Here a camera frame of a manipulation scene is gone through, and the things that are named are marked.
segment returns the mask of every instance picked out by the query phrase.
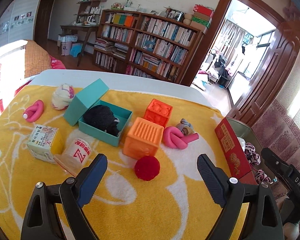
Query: teal box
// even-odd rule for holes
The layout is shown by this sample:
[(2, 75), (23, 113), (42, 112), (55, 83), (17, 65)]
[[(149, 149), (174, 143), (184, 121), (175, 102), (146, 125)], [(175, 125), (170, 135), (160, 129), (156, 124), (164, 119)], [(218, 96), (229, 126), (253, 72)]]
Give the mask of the teal box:
[[(71, 126), (74, 126), (78, 122), (79, 130), (81, 132), (117, 147), (124, 133), (124, 129), (127, 127), (132, 117), (132, 111), (100, 100), (108, 90), (109, 88), (101, 79), (96, 80), (75, 95), (63, 117)], [(117, 128), (120, 131), (120, 134), (118, 137), (94, 128), (84, 122), (83, 114), (89, 108), (97, 105), (108, 106), (114, 116), (119, 119), (120, 122), (118, 123)]]

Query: blue plastic step stool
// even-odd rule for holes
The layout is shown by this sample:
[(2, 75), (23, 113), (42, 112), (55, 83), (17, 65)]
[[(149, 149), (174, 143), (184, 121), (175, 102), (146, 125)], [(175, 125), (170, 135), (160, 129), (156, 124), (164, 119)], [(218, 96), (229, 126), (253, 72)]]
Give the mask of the blue plastic step stool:
[(82, 44), (81, 43), (72, 44), (70, 55), (72, 57), (77, 57), (78, 54), (81, 52), (81, 49), (82, 49)]

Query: red ball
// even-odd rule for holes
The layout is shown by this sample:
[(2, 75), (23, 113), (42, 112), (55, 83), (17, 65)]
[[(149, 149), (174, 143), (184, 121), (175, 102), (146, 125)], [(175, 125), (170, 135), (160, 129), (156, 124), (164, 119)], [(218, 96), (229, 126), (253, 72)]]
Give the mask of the red ball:
[(143, 156), (134, 166), (134, 172), (139, 179), (149, 181), (160, 172), (160, 163), (153, 156)]

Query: pink knotted tube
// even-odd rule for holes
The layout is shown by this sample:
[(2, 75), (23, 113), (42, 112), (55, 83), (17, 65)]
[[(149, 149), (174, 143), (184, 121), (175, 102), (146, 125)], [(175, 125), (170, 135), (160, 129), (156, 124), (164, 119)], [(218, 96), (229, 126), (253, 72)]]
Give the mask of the pink knotted tube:
[(164, 144), (172, 149), (186, 149), (188, 143), (199, 139), (198, 133), (184, 135), (177, 127), (169, 126), (163, 131), (162, 136)]
[(27, 122), (35, 122), (42, 115), (43, 109), (44, 109), (44, 103), (41, 100), (37, 100), (34, 102), (32, 106), (29, 106), (23, 112), (23, 118), (26, 119)]

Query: red-orange cube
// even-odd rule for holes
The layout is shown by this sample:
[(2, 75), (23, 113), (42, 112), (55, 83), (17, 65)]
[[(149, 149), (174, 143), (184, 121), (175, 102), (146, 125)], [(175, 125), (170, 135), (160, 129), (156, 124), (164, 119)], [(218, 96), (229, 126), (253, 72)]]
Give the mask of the red-orange cube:
[(157, 99), (152, 99), (143, 118), (150, 122), (154, 122), (158, 125), (166, 127), (170, 119), (172, 109), (172, 106), (169, 106)]
[(160, 147), (163, 127), (137, 117), (124, 142), (123, 151), (136, 160), (145, 155), (154, 156)]

